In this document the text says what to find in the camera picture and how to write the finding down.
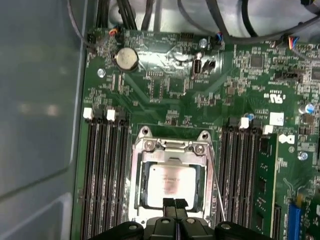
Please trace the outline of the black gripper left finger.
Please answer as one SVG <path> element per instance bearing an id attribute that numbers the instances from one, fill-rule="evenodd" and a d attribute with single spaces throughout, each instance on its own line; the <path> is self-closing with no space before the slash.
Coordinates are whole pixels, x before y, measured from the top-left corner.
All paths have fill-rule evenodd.
<path id="1" fill-rule="evenodd" d="M 164 198 L 163 216 L 147 220 L 146 226 L 135 221 L 123 222 L 94 237 L 92 240 L 174 240 L 176 238 L 176 203 Z"/>

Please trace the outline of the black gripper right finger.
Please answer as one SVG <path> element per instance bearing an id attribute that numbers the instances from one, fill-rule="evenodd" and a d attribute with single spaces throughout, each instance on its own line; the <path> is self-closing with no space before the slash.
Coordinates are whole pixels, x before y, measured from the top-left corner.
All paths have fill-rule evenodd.
<path id="1" fill-rule="evenodd" d="M 270 237 L 229 221 L 209 227 L 202 218 L 189 217 L 188 203 L 183 198 L 175 200 L 176 217 L 182 240 L 269 240 Z"/>

